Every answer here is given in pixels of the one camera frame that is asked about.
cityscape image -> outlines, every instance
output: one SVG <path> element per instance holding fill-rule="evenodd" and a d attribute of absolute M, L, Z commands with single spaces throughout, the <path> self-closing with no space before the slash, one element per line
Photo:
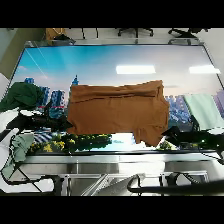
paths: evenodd
<path fill-rule="evenodd" d="M 120 86 L 162 80 L 170 104 L 169 127 L 191 129 L 183 95 L 207 93 L 224 118 L 224 91 L 213 73 L 192 74 L 190 67 L 210 65 L 202 46 L 101 45 L 26 48 L 12 83 L 33 83 L 44 97 L 37 104 L 66 110 L 72 85 Z M 150 74 L 119 74 L 120 65 L 150 65 Z"/>

table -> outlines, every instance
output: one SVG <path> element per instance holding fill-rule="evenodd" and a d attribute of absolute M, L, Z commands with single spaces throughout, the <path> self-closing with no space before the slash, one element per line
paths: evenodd
<path fill-rule="evenodd" d="M 163 80 L 164 96 L 170 103 L 169 126 L 178 125 L 190 130 L 189 112 L 182 95 L 209 93 L 214 99 L 224 96 L 220 76 L 215 73 L 191 74 L 190 67 L 215 66 L 206 45 L 198 39 L 107 39 L 27 42 L 19 59 L 12 83 L 30 78 L 46 91 L 46 103 L 53 91 L 64 100 L 58 107 L 66 107 L 71 85 L 132 85 L 151 80 Z M 119 65 L 153 65 L 156 73 L 150 75 L 119 75 Z M 120 163 L 132 161 L 197 161 L 209 160 L 193 150 L 156 151 L 144 144 L 133 144 L 131 134 L 113 136 L 113 144 L 106 148 L 79 151 L 70 155 L 46 152 L 28 156 L 25 163 Z"/>

green cloth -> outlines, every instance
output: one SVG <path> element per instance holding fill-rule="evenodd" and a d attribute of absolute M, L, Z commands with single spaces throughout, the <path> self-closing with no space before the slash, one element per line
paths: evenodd
<path fill-rule="evenodd" d="M 33 110 L 43 92 L 38 86 L 25 82 L 15 82 L 9 88 L 8 94 L 0 102 L 0 112 L 12 110 L 17 107 L 23 110 Z"/>
<path fill-rule="evenodd" d="M 184 100 L 192 115 L 197 119 L 200 130 L 224 128 L 224 120 L 209 94 L 184 95 Z"/>
<path fill-rule="evenodd" d="M 28 149 L 30 148 L 31 144 L 34 141 L 34 135 L 33 134 L 21 134 L 17 135 L 13 141 L 12 141 L 12 147 L 14 152 L 14 160 L 15 162 L 21 162 L 26 159 L 26 153 Z M 9 179 L 14 171 L 14 162 L 12 161 L 11 156 L 9 156 L 9 159 L 7 163 L 5 164 L 5 167 L 2 169 L 2 174 L 6 179 Z"/>

blue sky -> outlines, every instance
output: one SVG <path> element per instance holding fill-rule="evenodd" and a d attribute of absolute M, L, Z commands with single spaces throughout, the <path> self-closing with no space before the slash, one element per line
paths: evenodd
<path fill-rule="evenodd" d="M 35 79 L 38 86 L 64 90 L 67 100 L 70 85 L 78 75 L 82 85 L 127 85 L 151 80 L 164 81 L 164 95 L 186 93 L 215 94 L 220 84 L 214 74 L 189 74 L 190 66 L 210 61 L 201 46 L 61 46 L 25 49 L 13 82 Z M 156 74 L 118 75 L 117 65 L 154 65 Z"/>

table top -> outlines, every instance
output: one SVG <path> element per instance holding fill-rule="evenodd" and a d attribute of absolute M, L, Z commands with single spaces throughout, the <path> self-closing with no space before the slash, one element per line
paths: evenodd
<path fill-rule="evenodd" d="M 88 40 L 66 43 L 52 41 L 26 43 L 12 77 L 14 82 L 31 82 L 44 87 L 45 98 L 38 110 L 52 98 L 52 93 L 61 96 L 56 109 L 67 113 L 71 85 L 121 86 L 135 85 L 153 80 L 163 80 L 164 97 L 170 103 L 169 127 L 177 125 L 182 131 L 189 131 L 189 111 L 183 100 L 184 94 L 208 93 L 219 97 L 224 106 L 224 91 L 217 72 L 203 68 L 214 68 L 206 46 L 199 40 L 176 40 L 167 44 L 161 40 Z M 151 74 L 118 74 L 118 66 L 153 66 Z M 80 148 L 76 152 L 136 152 L 155 150 L 145 143 L 135 144 L 132 133 L 117 133 L 105 137 L 101 147 Z M 39 151 L 43 155 L 63 151 Z"/>

